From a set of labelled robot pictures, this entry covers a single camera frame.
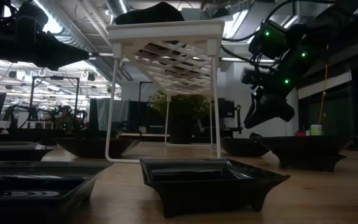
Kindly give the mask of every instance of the yellow cable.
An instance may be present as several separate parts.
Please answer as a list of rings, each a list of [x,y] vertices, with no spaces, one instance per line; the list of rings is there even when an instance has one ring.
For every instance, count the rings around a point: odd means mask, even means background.
[[[320,107],[320,116],[318,119],[318,124],[321,124],[321,115],[323,115],[324,97],[326,96],[327,74],[328,74],[328,63],[326,63],[326,77],[324,79],[324,89],[323,89],[323,96],[321,97],[321,107]]]

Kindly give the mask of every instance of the office desk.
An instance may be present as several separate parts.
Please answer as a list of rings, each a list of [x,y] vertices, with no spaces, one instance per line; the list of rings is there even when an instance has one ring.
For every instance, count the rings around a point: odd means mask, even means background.
[[[214,153],[214,150],[205,148],[165,149],[163,143],[142,142],[125,153],[124,158],[205,158],[214,157]],[[291,175],[291,178],[270,191],[259,213],[245,208],[233,212],[182,215],[171,219],[163,217],[158,194],[143,184],[140,165],[113,164],[101,174],[94,186],[90,203],[81,206],[73,223],[358,223],[358,152],[343,151],[341,154],[348,158],[339,161],[333,173],[281,169],[277,157],[271,152],[254,159],[230,157]],[[60,148],[47,154],[44,160],[86,161]]]

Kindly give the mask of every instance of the ductwork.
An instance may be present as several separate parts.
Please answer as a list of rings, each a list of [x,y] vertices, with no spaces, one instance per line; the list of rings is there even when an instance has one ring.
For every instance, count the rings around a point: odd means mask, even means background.
[[[91,42],[83,35],[83,33],[77,28],[76,25],[71,21],[71,19],[60,9],[54,1],[51,0],[34,0],[39,5],[42,6],[42,9],[45,13],[49,14],[56,22],[63,27],[63,30],[57,36],[57,39],[65,44],[77,47],[79,49],[85,50],[87,52],[96,52],[97,49],[94,47]],[[15,7],[19,7],[23,1],[12,1],[12,4]],[[113,66],[106,61],[104,58],[96,58],[95,60],[87,60],[89,64],[95,66],[98,72],[109,82],[111,81],[111,75],[113,71]],[[117,78],[122,80],[120,74],[117,74]]]
[[[104,0],[107,8],[110,10],[113,18],[120,16],[121,14],[129,12],[129,4],[127,0]]]

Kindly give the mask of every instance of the wall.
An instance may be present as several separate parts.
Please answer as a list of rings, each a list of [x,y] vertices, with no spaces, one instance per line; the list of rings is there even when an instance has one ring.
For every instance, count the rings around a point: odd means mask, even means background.
[[[149,100],[149,96],[152,96],[156,91],[157,87],[151,83],[142,84],[142,94],[140,96],[140,100],[142,102],[147,102]],[[132,100],[138,101],[139,100],[139,82],[123,82],[122,83],[122,93],[121,93],[121,100]]]
[[[224,91],[219,92],[219,97],[225,97],[227,100],[234,100],[236,105],[241,105],[241,122],[244,121],[248,109],[251,105],[250,94],[251,89],[249,85],[240,82],[242,70],[245,67],[244,63],[233,63],[225,73],[218,73],[219,81],[222,81],[221,75],[225,75]],[[292,136],[298,130],[298,92],[294,89],[288,96],[287,102],[295,110],[295,116],[290,122],[285,122],[280,118],[274,118],[266,121],[252,129],[243,129],[242,134],[234,133],[235,138],[248,138],[250,133],[257,132],[265,137],[272,136]],[[236,127],[237,118],[225,119],[227,127]]]

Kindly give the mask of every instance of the wooden table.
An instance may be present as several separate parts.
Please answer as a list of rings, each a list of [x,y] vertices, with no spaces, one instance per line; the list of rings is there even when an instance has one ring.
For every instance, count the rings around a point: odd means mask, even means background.
[[[125,153],[124,157],[207,158],[214,157],[215,153],[213,149],[165,149],[162,143],[142,142]],[[273,172],[291,175],[291,178],[270,191],[261,212],[244,208],[235,212],[182,215],[171,219],[163,217],[158,194],[143,184],[140,165],[113,164],[100,175],[94,186],[91,202],[79,209],[73,223],[358,223],[358,152],[343,151],[341,154],[348,158],[337,163],[334,173],[281,169],[278,167],[277,157],[271,152],[255,159],[230,157]],[[44,161],[87,159],[76,158],[57,148],[48,153]]]

